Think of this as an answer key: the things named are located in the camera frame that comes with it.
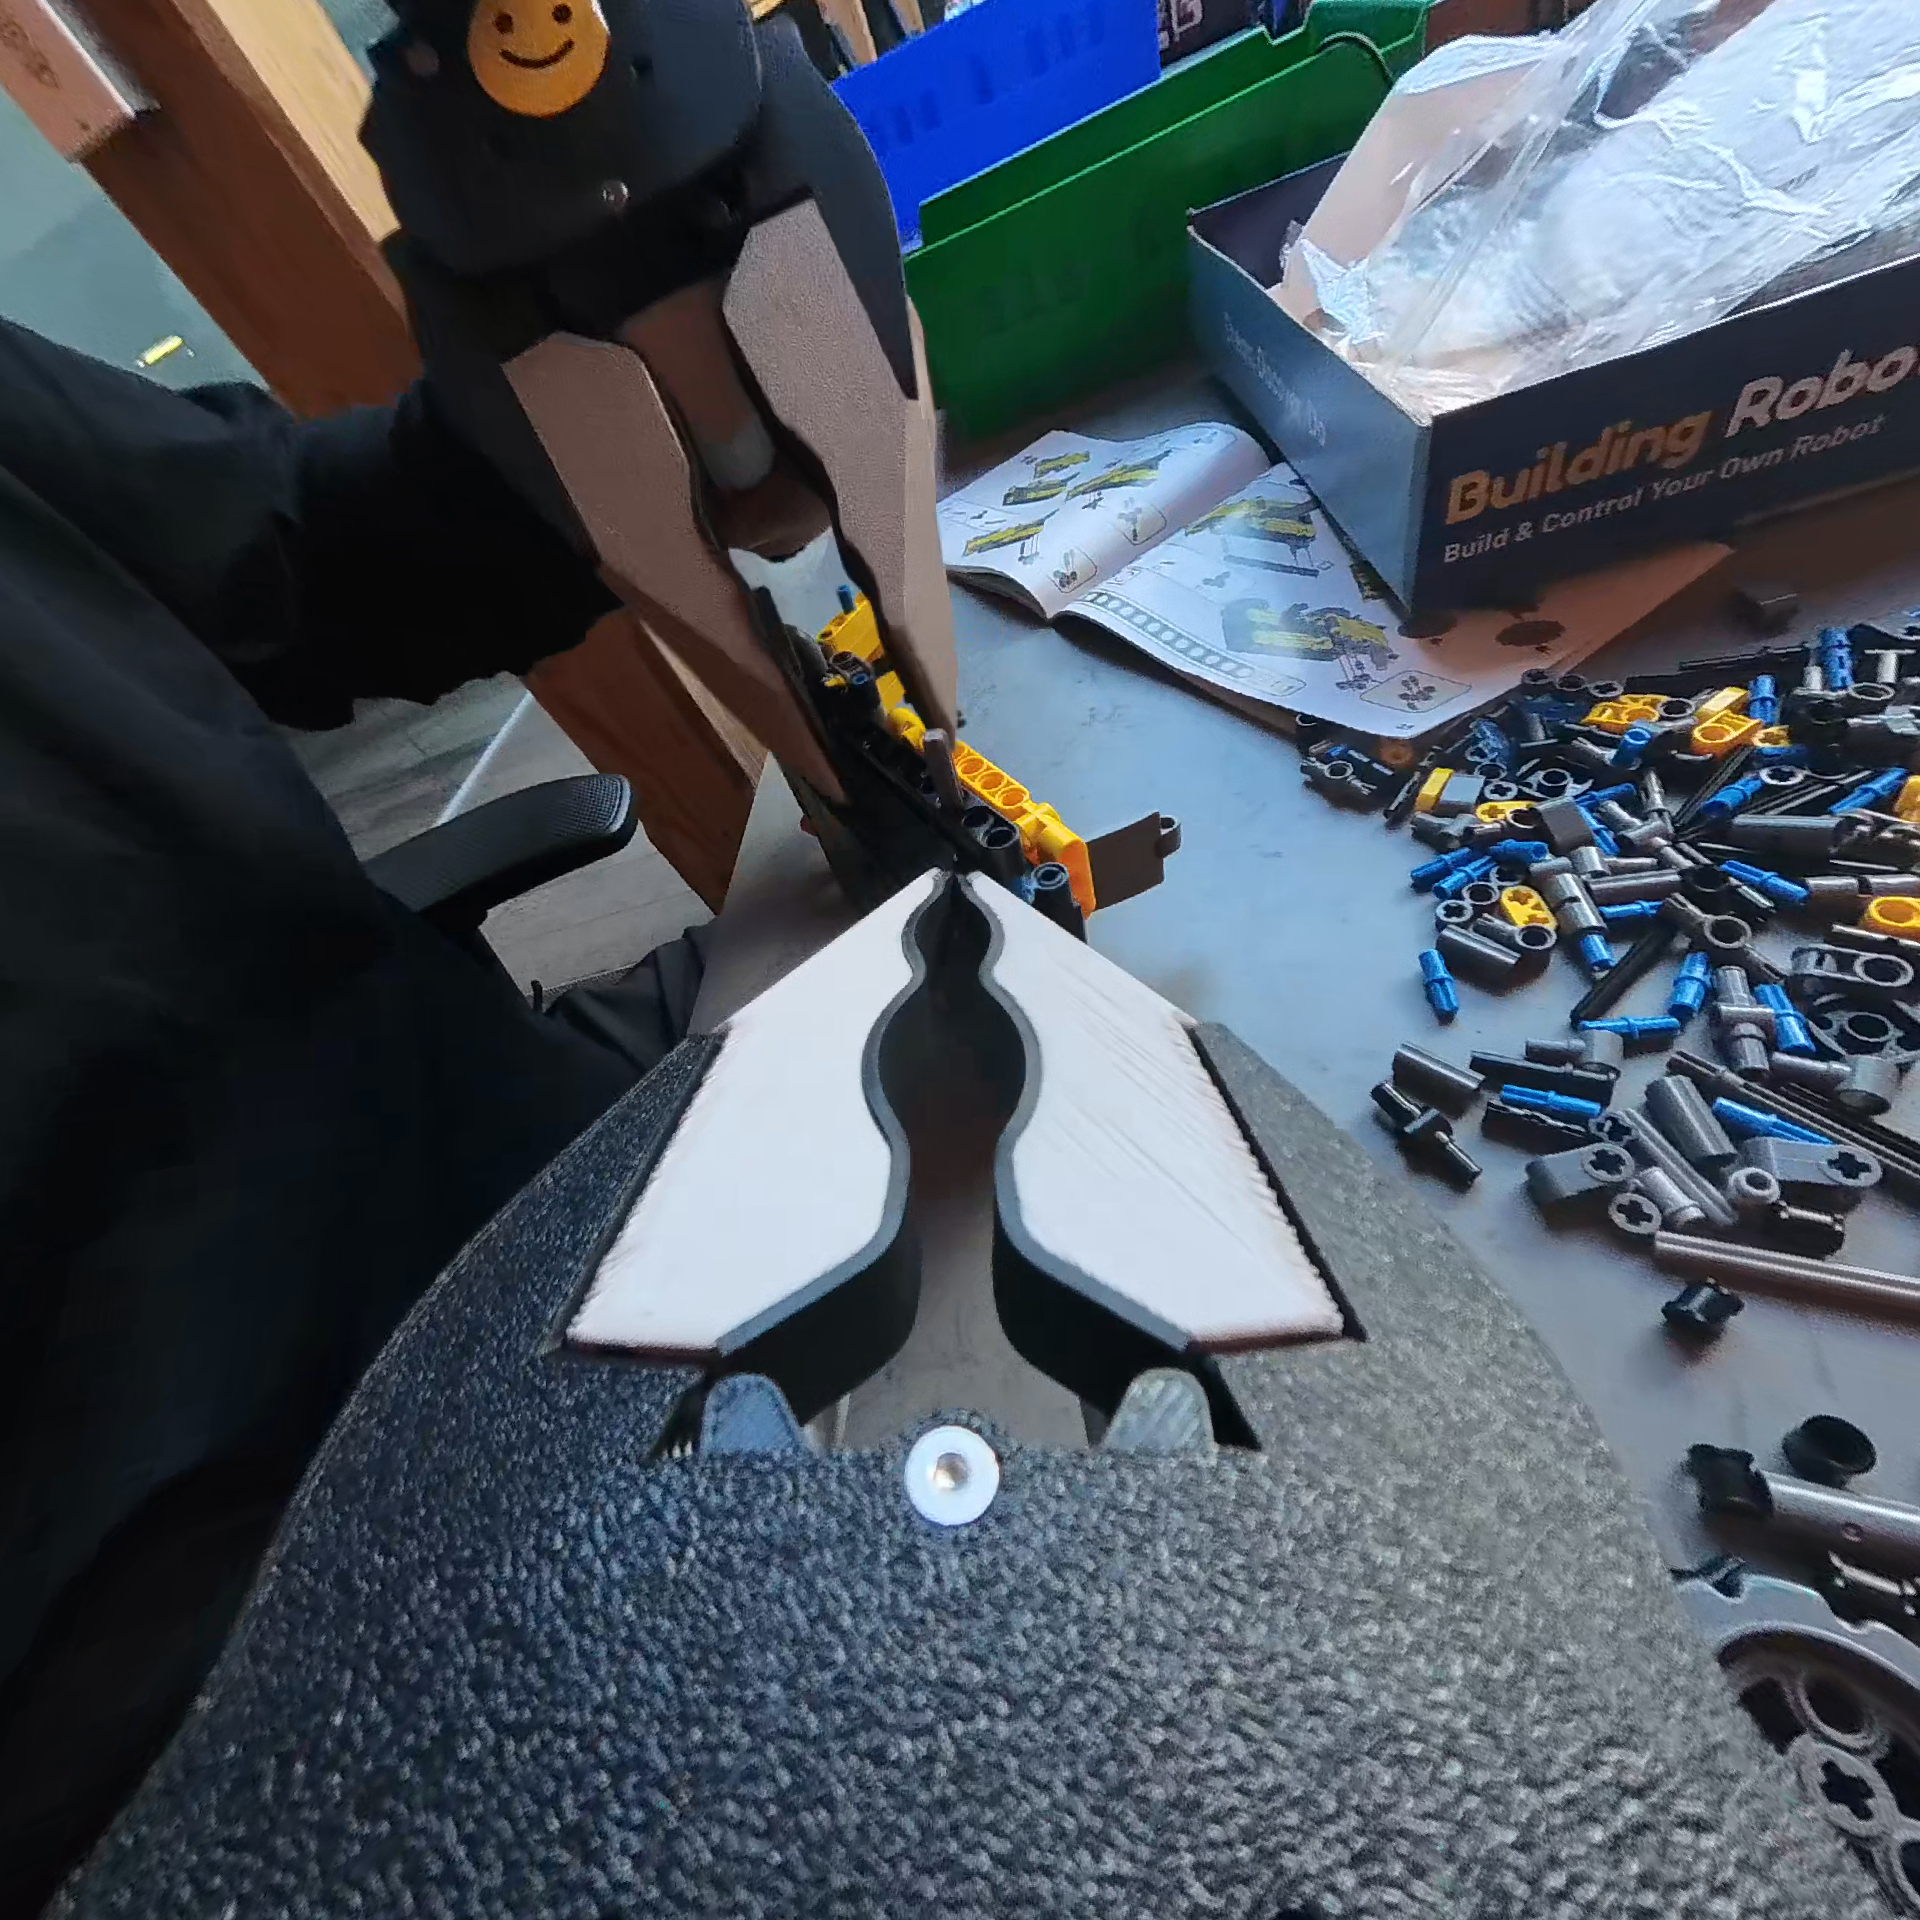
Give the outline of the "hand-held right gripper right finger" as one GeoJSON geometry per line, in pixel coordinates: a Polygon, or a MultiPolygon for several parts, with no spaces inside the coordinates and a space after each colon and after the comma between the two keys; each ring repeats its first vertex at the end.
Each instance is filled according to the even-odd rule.
{"type": "Polygon", "coordinates": [[[1233,1358],[1347,1335],[1347,1308],[1219,1087],[1198,1022],[1002,887],[960,882],[1013,1111],[993,1150],[993,1303],[1102,1434],[1142,1377],[1259,1450],[1233,1358]]]}

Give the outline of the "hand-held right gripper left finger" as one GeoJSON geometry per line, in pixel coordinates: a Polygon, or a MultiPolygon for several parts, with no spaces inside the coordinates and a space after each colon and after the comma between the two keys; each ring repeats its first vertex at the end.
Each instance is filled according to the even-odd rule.
{"type": "Polygon", "coordinates": [[[697,1046],[697,1085],[566,1320],[566,1351],[764,1377],[798,1419],[873,1380],[917,1313],[912,1152],[881,1046],[919,992],[924,871],[697,1046]]]}

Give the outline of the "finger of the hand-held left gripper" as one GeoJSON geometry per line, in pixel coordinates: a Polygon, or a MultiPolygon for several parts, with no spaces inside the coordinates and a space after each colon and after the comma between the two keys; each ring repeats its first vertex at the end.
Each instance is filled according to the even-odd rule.
{"type": "Polygon", "coordinates": [[[926,730],[956,732],[956,637],[936,529],[933,406],[904,311],[904,376],[814,199],[758,222],[721,292],[743,371],[826,499],[847,574],[926,730]]]}
{"type": "Polygon", "coordinates": [[[553,331],[504,366],[594,562],[636,626],[823,803],[847,803],[799,657],[702,518],[688,452],[643,362],[553,331]]]}

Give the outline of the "yellow black building-block vehicle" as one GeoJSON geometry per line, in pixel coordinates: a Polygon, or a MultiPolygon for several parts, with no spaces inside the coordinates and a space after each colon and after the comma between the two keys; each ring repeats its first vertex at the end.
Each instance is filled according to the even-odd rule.
{"type": "Polygon", "coordinates": [[[747,606],[840,780],[826,793],[785,773],[804,831],[853,904],[879,904],[939,868],[981,877],[1083,936],[1094,910],[1163,882],[1185,844],[1173,817],[1078,834],[1026,780],[924,722],[855,588],[840,588],[835,618],[814,636],[794,629],[769,588],[752,588],[747,606]]]}

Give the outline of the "white instruction booklet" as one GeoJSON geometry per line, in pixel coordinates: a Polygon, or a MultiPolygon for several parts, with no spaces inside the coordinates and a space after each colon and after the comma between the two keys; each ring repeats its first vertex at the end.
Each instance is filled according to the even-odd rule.
{"type": "Polygon", "coordinates": [[[1300,714],[1415,742],[1550,678],[1708,577],[1683,545],[1536,608],[1410,615],[1284,462],[1227,423],[1142,439],[1051,429],[936,504],[956,584],[1083,623],[1257,721],[1300,714]]]}

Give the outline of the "person's left forearm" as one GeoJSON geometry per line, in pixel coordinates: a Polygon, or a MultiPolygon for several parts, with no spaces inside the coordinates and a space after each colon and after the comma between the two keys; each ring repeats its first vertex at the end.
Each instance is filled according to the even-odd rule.
{"type": "Polygon", "coordinates": [[[4,480],[303,732],[522,678],[613,608],[425,380],[299,420],[245,380],[169,391],[4,324],[4,480]]]}

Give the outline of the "person's left hand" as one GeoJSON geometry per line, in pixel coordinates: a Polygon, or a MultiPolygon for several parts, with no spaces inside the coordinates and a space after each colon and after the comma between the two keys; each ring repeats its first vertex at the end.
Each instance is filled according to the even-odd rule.
{"type": "Polygon", "coordinates": [[[728,550],[789,561],[826,531],[826,507],[778,449],[743,383],[714,279],[688,284],[646,315],[643,359],[681,411],[714,487],[714,531],[728,550]]]}

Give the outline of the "green storage bin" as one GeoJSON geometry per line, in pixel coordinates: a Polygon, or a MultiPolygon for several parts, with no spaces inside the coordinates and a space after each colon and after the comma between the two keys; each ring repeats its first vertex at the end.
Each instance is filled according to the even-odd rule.
{"type": "Polygon", "coordinates": [[[1426,44],[1426,2],[1308,2],[933,196],[904,289],[948,439],[1178,359],[1187,214],[1349,150],[1426,44]]]}

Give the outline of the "blue storage bin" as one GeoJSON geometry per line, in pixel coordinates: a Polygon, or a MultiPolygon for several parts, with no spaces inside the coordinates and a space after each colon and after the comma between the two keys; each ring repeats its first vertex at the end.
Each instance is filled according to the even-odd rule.
{"type": "Polygon", "coordinates": [[[1156,2],[976,2],[832,82],[902,251],[919,207],[1158,79],[1156,2]]]}

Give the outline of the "brown wooden panel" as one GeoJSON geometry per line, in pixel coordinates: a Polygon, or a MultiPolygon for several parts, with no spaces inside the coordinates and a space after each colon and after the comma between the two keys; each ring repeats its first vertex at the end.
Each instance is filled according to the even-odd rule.
{"type": "MultiPolygon", "coordinates": [[[[392,214],[357,143],[366,82],[323,2],[61,2],[128,108],[85,168],[303,416],[420,376],[380,255],[392,214]]],[[[533,671],[545,716],[634,786],[641,827],[721,908],[761,744],[628,615],[533,671]]]]}

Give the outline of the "black office chair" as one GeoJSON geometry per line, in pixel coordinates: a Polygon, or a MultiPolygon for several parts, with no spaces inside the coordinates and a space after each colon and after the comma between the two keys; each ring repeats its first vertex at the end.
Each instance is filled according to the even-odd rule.
{"type": "Polygon", "coordinates": [[[420,831],[365,862],[365,871],[438,934],[472,942],[494,908],[610,858],[634,834],[628,778],[571,775],[420,831]]]}

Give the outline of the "person's dark clothing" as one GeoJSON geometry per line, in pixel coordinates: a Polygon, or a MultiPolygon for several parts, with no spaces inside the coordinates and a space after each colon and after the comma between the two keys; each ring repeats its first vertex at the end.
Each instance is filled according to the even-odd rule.
{"type": "Polygon", "coordinates": [[[398,1320],[636,1081],[388,900],[287,732],[4,480],[4,1917],[398,1320]]]}

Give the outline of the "pile of building-block parts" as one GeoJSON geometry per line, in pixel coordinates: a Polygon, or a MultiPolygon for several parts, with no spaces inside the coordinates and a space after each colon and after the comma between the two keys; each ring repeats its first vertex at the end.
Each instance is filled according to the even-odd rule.
{"type": "Polygon", "coordinates": [[[1662,844],[1595,871],[1598,844],[1467,862],[1389,896],[1400,852],[1333,821],[1365,801],[1349,756],[1270,780],[1259,817],[1264,1034],[1329,1092],[1383,1067],[1365,1152],[1259,1087],[1281,1211],[1347,1315],[1421,1358],[1389,1416],[1462,1514],[1516,1486],[1552,1505],[1598,1425],[1656,1530],[1708,1550],[1749,1636],[1916,1636],[1916,1159],[1811,1092],[1699,1048],[1764,1048],[1790,1005],[1749,957],[1775,915],[1662,844]]]}

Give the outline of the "blue cardboard box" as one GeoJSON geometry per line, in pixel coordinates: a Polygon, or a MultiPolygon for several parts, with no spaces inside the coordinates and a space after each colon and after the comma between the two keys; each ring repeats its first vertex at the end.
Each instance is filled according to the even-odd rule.
{"type": "Polygon", "coordinates": [[[1419,423],[1264,286],[1333,173],[1187,219],[1191,338],[1403,608],[1486,608],[1916,471],[1912,257],[1419,423]]]}

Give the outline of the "clear plastic bag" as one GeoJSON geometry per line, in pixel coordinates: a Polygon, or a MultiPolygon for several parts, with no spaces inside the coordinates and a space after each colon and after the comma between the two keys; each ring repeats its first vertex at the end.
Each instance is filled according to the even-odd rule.
{"type": "Polygon", "coordinates": [[[1916,257],[1916,2],[1595,2],[1413,64],[1270,299],[1404,416],[1916,257]]]}

